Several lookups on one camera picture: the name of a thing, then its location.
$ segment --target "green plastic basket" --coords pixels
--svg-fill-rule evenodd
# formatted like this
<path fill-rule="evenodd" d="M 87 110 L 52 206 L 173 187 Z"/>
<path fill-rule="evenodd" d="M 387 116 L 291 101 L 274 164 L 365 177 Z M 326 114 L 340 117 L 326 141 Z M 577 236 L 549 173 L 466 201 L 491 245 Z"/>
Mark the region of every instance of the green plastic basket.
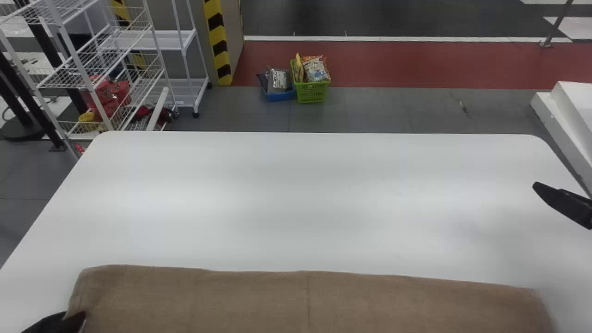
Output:
<path fill-rule="evenodd" d="M 296 82 L 294 61 L 294 59 L 290 60 L 290 68 L 292 68 L 292 84 L 296 87 L 296 94 L 298 94 L 298 103 L 322 103 L 331 81 Z"/>

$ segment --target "hazard stripe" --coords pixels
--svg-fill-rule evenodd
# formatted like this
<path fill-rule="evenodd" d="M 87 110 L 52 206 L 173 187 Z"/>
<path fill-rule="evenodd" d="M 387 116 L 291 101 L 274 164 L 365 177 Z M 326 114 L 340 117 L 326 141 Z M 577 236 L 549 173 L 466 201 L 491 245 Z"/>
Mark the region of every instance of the hazard stripe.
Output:
<path fill-rule="evenodd" d="M 208 23 L 208 35 L 214 56 L 218 84 L 230 85 L 232 84 L 232 69 L 230 67 L 230 55 L 228 53 L 226 29 L 224 28 L 220 0 L 204 0 L 204 13 Z"/>

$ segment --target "blue plastic basket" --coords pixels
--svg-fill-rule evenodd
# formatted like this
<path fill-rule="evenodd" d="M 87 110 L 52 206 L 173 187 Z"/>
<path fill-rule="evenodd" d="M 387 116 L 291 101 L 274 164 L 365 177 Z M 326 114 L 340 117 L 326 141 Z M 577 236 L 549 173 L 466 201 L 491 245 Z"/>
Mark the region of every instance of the blue plastic basket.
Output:
<path fill-rule="evenodd" d="M 267 87 L 267 78 L 265 77 L 265 73 L 257 74 L 257 77 L 259 78 L 259 83 L 261 84 L 261 91 L 263 91 L 263 94 L 268 101 L 287 101 L 296 97 L 296 90 L 294 87 L 291 87 L 291 90 L 286 90 L 284 92 L 280 92 L 279 94 L 268 94 L 265 91 L 265 88 Z"/>

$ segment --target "red item on shelf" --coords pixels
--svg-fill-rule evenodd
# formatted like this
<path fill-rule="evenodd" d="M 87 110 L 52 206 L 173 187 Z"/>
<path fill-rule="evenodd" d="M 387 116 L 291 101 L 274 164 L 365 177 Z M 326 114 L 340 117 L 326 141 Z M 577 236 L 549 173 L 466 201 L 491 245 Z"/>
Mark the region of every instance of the red item on shelf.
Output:
<path fill-rule="evenodd" d="M 131 98 L 128 96 L 130 93 L 130 83 L 129 81 L 120 81 L 114 84 L 111 84 L 111 93 L 117 96 L 119 103 L 121 106 L 126 106 L 131 103 Z"/>
<path fill-rule="evenodd" d="M 105 110 L 107 117 L 111 118 L 111 116 L 113 116 L 113 114 L 117 110 L 118 106 L 119 106 L 119 100 L 117 99 L 116 96 L 112 96 L 110 102 L 103 103 L 103 109 Z M 99 110 L 96 107 L 91 107 L 91 110 L 95 114 L 96 119 L 102 119 L 101 114 L 99 113 Z"/>
<path fill-rule="evenodd" d="M 100 78 L 99 75 L 92 75 L 91 81 Z M 104 79 L 95 89 L 96 95 L 99 98 L 101 104 L 110 103 L 113 97 L 111 92 L 111 85 L 108 79 Z M 96 108 L 95 101 L 92 99 L 91 93 L 87 89 L 80 89 L 82 99 L 86 103 L 86 106 L 90 109 Z"/>

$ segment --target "gray floor tile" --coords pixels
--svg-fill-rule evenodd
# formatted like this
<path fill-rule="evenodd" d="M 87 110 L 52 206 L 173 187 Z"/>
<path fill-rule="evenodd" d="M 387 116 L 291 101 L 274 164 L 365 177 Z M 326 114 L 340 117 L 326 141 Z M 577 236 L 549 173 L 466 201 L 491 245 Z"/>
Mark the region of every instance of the gray floor tile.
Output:
<path fill-rule="evenodd" d="M 326 97 L 324 103 L 306 103 L 300 104 L 297 100 L 290 101 L 290 115 L 292 114 L 310 114 L 315 115 L 333 115 L 345 116 L 348 114 L 348 109 L 345 100 L 336 98 L 335 94 L 332 97 Z"/>
<path fill-rule="evenodd" d="M 348 131 L 352 133 L 411 133 L 406 116 L 350 116 Z"/>
<path fill-rule="evenodd" d="M 458 99 L 450 89 L 402 88 L 399 91 L 408 116 L 461 116 Z"/>
<path fill-rule="evenodd" d="M 0 184 L 8 174 L 27 158 L 35 156 L 37 146 L 44 145 L 43 142 L 10 142 L 0 140 Z"/>
<path fill-rule="evenodd" d="M 0 199 L 0 267 L 46 204 L 47 200 Z"/>
<path fill-rule="evenodd" d="M 0 184 L 0 198 L 49 199 L 75 164 L 70 152 L 48 152 L 40 142 L 37 152 Z"/>
<path fill-rule="evenodd" d="M 351 115 L 404 114 L 401 95 L 396 88 L 333 88 L 327 93 L 327 97 L 333 94 L 343 99 L 347 113 Z"/>
<path fill-rule="evenodd" d="M 288 114 L 235 113 L 229 118 L 233 132 L 287 132 Z"/>
<path fill-rule="evenodd" d="M 531 90 L 452 89 L 472 116 L 524 118 L 530 111 Z"/>
<path fill-rule="evenodd" d="M 232 113 L 288 114 L 290 101 L 268 101 L 259 87 L 228 87 L 236 106 Z"/>
<path fill-rule="evenodd" d="M 467 116 L 411 116 L 413 133 L 478 133 L 477 125 Z"/>
<path fill-rule="evenodd" d="M 228 130 L 229 113 L 200 113 L 200 117 L 193 118 L 193 108 L 179 109 L 179 118 L 166 125 L 167 131 L 215 131 Z"/>
<path fill-rule="evenodd" d="M 473 117 L 480 133 L 539 135 L 540 129 L 530 118 L 506 118 L 494 116 Z"/>
<path fill-rule="evenodd" d="M 290 132 L 410 133 L 404 116 L 290 113 Z"/>
<path fill-rule="evenodd" d="M 212 87 L 205 91 L 198 111 L 204 114 L 228 114 L 236 112 L 236 91 L 243 87 Z"/>

